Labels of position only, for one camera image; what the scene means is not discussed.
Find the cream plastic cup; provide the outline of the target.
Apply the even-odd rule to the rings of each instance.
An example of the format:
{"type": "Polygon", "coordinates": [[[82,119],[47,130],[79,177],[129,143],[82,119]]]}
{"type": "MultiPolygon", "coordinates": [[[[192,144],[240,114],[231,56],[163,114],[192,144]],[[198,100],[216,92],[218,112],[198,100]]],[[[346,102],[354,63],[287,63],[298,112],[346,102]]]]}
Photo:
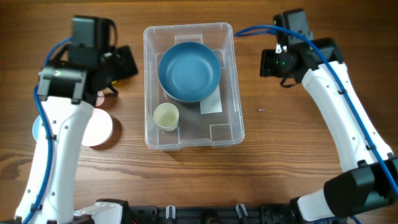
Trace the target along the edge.
{"type": "Polygon", "coordinates": [[[173,131],[177,128],[179,110],[171,103],[162,103],[154,110],[154,121],[160,129],[173,131]]]}

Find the dark blue bowl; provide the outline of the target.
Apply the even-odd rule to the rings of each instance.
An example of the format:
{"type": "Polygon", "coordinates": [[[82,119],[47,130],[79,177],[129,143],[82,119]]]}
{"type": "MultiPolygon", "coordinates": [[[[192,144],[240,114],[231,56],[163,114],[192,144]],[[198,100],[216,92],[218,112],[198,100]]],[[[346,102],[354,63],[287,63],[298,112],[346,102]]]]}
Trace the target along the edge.
{"type": "Polygon", "coordinates": [[[221,64],[209,47],[198,42],[182,42],[163,54],[158,79],[171,98],[196,103],[209,97],[218,87],[221,64]]]}

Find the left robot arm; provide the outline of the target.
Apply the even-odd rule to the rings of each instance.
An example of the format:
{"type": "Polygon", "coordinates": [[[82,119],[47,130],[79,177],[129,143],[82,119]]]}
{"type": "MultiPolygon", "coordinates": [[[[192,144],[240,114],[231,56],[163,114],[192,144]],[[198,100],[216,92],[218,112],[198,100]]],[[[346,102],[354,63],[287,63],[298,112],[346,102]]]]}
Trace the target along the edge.
{"type": "Polygon", "coordinates": [[[71,36],[46,56],[34,88],[42,122],[14,223],[74,222],[78,158],[98,92],[138,73],[131,49],[117,42],[111,19],[75,16],[71,36]]]}

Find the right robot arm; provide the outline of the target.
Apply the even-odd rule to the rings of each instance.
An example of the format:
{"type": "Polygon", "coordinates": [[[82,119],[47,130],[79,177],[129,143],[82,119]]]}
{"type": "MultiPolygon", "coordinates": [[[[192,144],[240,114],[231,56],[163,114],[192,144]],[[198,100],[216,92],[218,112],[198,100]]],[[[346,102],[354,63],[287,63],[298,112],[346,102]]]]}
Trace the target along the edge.
{"type": "Polygon", "coordinates": [[[274,17],[275,50],[262,53],[263,77],[293,78],[317,104],[335,142],[342,173],[294,200],[305,222],[347,218],[397,200],[397,158],[367,116],[331,38],[315,39],[301,9],[274,17]]]}

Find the white label in container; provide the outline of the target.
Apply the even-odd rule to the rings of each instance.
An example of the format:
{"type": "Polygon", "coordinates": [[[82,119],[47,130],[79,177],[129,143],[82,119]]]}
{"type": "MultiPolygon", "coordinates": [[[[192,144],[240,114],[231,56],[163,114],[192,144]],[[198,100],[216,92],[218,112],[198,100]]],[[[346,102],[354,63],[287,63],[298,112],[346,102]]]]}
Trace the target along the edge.
{"type": "Polygon", "coordinates": [[[200,102],[200,113],[201,114],[211,114],[211,113],[221,113],[222,112],[222,104],[221,104],[221,95],[220,95],[220,86],[217,86],[214,92],[201,100],[200,102]]]}

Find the clear plastic storage container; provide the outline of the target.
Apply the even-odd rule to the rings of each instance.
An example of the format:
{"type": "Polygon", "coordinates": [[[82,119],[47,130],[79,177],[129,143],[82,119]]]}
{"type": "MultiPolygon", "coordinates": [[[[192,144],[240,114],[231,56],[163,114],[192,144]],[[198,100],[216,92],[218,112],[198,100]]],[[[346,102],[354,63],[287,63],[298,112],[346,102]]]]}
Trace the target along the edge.
{"type": "Polygon", "coordinates": [[[145,142],[158,150],[181,147],[229,146],[243,141],[245,130],[241,107],[233,28],[226,22],[150,26],[144,33],[145,142]],[[201,114],[200,103],[182,103],[162,89],[158,79],[163,54],[181,42],[198,42],[209,47],[221,64],[222,112],[201,114]],[[154,110],[162,103],[175,105],[180,113],[177,128],[160,129],[154,110]]]}

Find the pink plastic cup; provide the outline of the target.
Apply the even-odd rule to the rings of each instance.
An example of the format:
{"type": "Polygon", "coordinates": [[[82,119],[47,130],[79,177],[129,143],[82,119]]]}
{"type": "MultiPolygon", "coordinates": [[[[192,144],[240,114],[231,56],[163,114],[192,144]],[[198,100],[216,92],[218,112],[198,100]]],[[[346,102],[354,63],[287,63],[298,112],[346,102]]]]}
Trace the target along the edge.
{"type": "Polygon", "coordinates": [[[104,93],[103,91],[97,92],[97,98],[96,98],[96,107],[101,106],[104,103],[104,93]]]}

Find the pink bowl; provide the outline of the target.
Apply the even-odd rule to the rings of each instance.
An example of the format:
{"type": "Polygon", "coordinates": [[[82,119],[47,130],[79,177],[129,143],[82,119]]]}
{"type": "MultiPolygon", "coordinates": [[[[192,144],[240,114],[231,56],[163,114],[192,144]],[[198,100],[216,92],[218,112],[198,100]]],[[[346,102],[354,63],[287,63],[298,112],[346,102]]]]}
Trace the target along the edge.
{"type": "Polygon", "coordinates": [[[113,133],[113,120],[104,110],[95,108],[83,135],[82,145],[99,146],[105,143],[113,133]]]}

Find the light blue bowl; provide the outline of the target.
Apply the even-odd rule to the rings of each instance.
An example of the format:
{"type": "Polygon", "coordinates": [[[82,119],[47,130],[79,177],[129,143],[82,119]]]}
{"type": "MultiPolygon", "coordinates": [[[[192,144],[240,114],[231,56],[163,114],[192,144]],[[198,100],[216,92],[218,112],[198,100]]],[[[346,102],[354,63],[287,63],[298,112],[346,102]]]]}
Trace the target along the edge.
{"type": "Polygon", "coordinates": [[[38,140],[38,136],[39,136],[39,131],[40,131],[40,123],[41,123],[41,118],[40,116],[38,116],[32,126],[32,135],[35,139],[35,141],[38,140]]]}

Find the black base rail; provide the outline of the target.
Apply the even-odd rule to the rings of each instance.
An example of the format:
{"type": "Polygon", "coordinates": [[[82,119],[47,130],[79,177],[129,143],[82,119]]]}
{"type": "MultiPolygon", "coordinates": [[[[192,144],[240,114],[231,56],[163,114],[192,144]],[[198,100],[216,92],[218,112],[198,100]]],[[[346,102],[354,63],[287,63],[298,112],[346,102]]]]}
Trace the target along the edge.
{"type": "Polygon", "coordinates": [[[75,210],[73,223],[306,223],[289,203],[230,207],[130,206],[126,200],[101,198],[75,210]]]}

